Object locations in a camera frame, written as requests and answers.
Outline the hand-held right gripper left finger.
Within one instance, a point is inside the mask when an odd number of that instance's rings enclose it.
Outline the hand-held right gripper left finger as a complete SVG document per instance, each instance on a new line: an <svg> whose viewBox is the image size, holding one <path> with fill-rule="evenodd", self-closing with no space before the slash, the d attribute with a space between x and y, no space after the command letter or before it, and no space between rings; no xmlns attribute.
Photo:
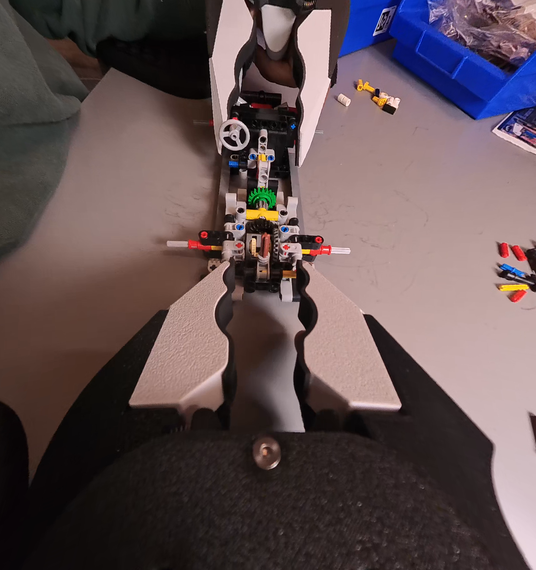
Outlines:
<svg viewBox="0 0 536 570"><path fill-rule="evenodd" d="M234 261L224 261L173 303L129 405L175 408L190 421L200 408L229 407L237 377L233 341Z"/></svg>

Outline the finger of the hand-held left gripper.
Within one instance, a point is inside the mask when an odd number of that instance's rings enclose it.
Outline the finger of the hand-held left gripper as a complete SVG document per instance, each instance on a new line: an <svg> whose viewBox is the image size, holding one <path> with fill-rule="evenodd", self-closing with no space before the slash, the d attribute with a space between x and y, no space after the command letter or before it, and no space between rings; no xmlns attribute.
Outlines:
<svg viewBox="0 0 536 570"><path fill-rule="evenodd" d="M298 14L293 25L294 74L298 82L299 131L296 165L301 166L314 139L330 87L332 11L326 6Z"/></svg>
<svg viewBox="0 0 536 570"><path fill-rule="evenodd" d="M245 68L257 44L257 24L246 1L208 2L208 54L215 142L221 124L230 118L242 86Z"/></svg>

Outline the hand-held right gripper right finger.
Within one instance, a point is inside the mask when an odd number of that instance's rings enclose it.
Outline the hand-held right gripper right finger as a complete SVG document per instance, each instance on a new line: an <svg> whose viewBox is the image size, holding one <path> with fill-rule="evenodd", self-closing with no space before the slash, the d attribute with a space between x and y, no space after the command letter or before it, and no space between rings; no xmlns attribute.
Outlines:
<svg viewBox="0 0 536 570"><path fill-rule="evenodd" d="M298 262L295 393L303 422L332 410L343 421L353 411L398 412L393 386L360 308L308 262Z"/></svg>

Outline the blue plastic bin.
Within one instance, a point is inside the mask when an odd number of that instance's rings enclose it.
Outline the blue plastic bin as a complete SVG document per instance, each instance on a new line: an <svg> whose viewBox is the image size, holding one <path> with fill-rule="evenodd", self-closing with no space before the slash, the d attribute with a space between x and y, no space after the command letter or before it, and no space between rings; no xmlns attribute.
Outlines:
<svg viewBox="0 0 536 570"><path fill-rule="evenodd" d="M392 38L390 28L400 1L351 1L339 57Z"/></svg>
<svg viewBox="0 0 536 570"><path fill-rule="evenodd" d="M536 106L536 52L514 73L447 38L428 22L427 1L401 1L393 57L474 119Z"/></svg>

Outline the lego car chassis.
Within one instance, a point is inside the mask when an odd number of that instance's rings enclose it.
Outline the lego car chassis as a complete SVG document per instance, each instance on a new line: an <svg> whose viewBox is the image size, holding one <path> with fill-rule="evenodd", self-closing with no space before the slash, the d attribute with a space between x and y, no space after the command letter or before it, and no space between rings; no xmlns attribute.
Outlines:
<svg viewBox="0 0 536 570"><path fill-rule="evenodd" d="M234 260L234 300L267 291L297 302L296 264L323 255L348 255L303 230L295 145L298 111L281 94L243 91L219 130L222 168L216 228L195 239L169 240L169 248L196 250L212 272Z"/></svg>

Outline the pile of small lego pins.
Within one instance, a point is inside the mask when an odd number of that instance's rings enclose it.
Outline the pile of small lego pins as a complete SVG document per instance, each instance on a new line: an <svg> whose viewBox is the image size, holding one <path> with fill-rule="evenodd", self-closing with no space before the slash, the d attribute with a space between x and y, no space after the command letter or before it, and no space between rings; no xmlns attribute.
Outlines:
<svg viewBox="0 0 536 570"><path fill-rule="evenodd" d="M498 252L503 260L513 256L509 263L497 264L496 273L500 278L497 289L507 294L512 303L519 303L529 293L536 293L536 242L529 248L498 243Z"/></svg>

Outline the clear bags of lego parts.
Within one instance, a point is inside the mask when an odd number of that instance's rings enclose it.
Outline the clear bags of lego parts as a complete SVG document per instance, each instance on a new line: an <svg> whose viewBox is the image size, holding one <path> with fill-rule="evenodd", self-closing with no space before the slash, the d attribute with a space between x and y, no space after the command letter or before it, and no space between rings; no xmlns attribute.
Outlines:
<svg viewBox="0 0 536 570"><path fill-rule="evenodd" d="M429 23L512 72L536 50L536 1L428 1Z"/></svg>

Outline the person's left hand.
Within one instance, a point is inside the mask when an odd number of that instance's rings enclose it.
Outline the person's left hand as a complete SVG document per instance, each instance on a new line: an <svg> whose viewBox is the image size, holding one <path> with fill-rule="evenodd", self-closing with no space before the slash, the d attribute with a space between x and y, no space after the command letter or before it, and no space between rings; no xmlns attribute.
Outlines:
<svg viewBox="0 0 536 570"><path fill-rule="evenodd" d="M270 58L267 51L257 45L254 63L264 79L289 88L297 88L293 75L293 58L290 53L275 61Z"/></svg>

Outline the colourful sticker sheet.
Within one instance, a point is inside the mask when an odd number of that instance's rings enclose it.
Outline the colourful sticker sheet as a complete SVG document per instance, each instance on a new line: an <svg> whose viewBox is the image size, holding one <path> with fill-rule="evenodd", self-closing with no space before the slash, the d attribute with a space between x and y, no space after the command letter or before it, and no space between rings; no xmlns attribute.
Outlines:
<svg viewBox="0 0 536 570"><path fill-rule="evenodd" d="M492 132L536 155L536 107L512 112Z"/></svg>

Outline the person's green sweatshirt torso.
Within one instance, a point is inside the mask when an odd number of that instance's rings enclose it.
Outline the person's green sweatshirt torso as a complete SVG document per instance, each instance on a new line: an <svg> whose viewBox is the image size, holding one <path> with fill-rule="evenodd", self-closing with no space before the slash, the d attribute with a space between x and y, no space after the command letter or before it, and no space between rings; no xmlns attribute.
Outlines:
<svg viewBox="0 0 536 570"><path fill-rule="evenodd" d="M0 1L0 259L29 237L57 189L87 94L63 57Z"/></svg>

